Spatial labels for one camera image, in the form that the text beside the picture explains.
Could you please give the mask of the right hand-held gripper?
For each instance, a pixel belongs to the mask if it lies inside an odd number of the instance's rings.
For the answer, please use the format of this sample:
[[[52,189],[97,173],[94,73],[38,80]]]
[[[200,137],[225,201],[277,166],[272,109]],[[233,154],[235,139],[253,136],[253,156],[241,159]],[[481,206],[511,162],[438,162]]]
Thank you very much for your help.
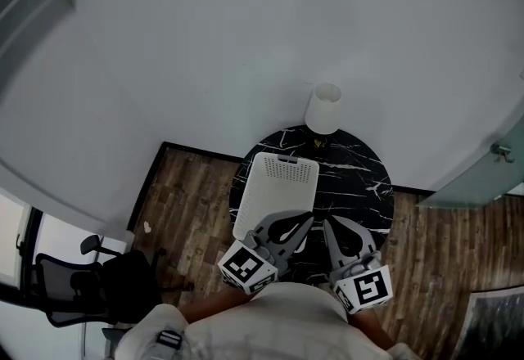
[[[392,299],[390,269],[371,232],[348,218],[331,216],[323,222],[332,268],[332,291],[345,311],[354,315]]]

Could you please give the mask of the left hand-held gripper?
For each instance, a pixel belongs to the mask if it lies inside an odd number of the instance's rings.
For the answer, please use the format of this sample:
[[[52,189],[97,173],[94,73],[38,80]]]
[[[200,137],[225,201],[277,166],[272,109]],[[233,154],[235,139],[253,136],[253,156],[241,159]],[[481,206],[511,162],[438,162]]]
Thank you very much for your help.
[[[223,279],[253,295],[279,281],[287,260],[300,247],[313,225],[311,211],[293,209],[267,215],[255,231],[235,240],[218,262]]]

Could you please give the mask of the white perforated plastic basket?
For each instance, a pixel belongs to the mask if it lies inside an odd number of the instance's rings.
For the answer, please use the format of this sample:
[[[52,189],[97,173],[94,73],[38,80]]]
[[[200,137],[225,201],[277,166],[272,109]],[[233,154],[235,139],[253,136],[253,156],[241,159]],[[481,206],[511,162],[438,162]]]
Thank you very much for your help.
[[[313,160],[259,152],[255,155],[233,226],[233,237],[243,240],[267,215],[311,211],[319,165]]]

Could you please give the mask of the person's left forearm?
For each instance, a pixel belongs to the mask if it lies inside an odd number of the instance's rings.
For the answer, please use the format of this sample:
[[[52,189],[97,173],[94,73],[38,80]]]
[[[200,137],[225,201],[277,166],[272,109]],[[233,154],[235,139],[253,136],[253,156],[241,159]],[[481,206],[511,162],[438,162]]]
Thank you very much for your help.
[[[237,288],[228,286],[204,299],[184,305],[178,310],[186,321],[191,324],[246,304],[254,297],[254,294],[247,295]]]

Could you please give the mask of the person's right forearm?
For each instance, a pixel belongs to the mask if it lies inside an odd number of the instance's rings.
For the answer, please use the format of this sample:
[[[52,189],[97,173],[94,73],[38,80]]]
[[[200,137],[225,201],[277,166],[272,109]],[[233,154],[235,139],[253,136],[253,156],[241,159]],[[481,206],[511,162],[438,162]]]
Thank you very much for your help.
[[[383,329],[376,312],[367,309],[355,314],[347,314],[348,323],[363,332],[376,346],[383,350],[392,348],[395,343]]]

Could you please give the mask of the person's white shirt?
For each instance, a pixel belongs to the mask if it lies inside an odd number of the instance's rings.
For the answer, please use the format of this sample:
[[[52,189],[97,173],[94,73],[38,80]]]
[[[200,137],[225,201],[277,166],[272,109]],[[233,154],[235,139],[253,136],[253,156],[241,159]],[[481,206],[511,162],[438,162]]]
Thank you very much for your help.
[[[422,360],[407,344],[386,350],[351,326],[341,303],[317,287],[275,283],[248,303],[189,324],[172,304],[127,331],[115,360]],[[179,351],[159,344],[173,330]]]

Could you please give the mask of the white table lamp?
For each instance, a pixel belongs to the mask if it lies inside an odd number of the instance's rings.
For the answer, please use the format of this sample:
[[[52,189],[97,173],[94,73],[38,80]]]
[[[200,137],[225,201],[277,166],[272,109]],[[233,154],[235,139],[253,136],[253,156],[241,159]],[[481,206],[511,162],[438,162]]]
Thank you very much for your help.
[[[305,125],[314,148],[322,149],[340,127],[341,90],[332,83],[320,83],[311,93],[305,112]]]

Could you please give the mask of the frosted glass door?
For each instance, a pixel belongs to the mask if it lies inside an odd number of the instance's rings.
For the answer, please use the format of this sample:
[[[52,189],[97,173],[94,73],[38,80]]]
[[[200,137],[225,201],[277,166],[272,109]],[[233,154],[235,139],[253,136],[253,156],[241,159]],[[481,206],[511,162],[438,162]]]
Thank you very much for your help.
[[[427,209],[479,209],[524,182],[524,114],[504,134],[493,136],[512,149],[512,164],[495,163],[490,148],[473,165],[418,206]]]

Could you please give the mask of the grey framed picture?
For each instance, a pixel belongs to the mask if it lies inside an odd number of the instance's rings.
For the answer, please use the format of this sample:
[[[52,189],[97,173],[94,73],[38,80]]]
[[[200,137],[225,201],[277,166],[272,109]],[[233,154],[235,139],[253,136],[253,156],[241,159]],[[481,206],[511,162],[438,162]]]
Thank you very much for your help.
[[[470,294],[452,360],[524,360],[524,286]]]

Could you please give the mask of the black mesh office chair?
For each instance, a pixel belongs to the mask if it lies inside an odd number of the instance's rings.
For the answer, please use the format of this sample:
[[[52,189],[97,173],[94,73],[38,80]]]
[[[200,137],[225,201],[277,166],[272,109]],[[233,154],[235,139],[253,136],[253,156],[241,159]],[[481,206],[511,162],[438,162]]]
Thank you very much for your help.
[[[140,250],[125,254],[102,246],[97,235],[85,238],[82,254],[110,255],[104,263],[67,263],[48,254],[37,254],[29,270],[25,296],[30,305],[44,312],[55,327],[87,322],[136,324],[155,306],[165,292],[192,291],[194,284],[161,287],[156,280],[161,248],[151,263]]]

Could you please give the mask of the black framed window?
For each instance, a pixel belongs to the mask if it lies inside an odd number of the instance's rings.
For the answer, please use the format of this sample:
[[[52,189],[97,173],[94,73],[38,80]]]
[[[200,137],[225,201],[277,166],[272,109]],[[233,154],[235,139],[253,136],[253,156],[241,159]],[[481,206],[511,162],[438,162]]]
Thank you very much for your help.
[[[82,254],[80,245],[92,233],[45,214],[0,188],[0,301],[32,307],[31,268],[37,254],[68,263],[103,263],[113,254]]]

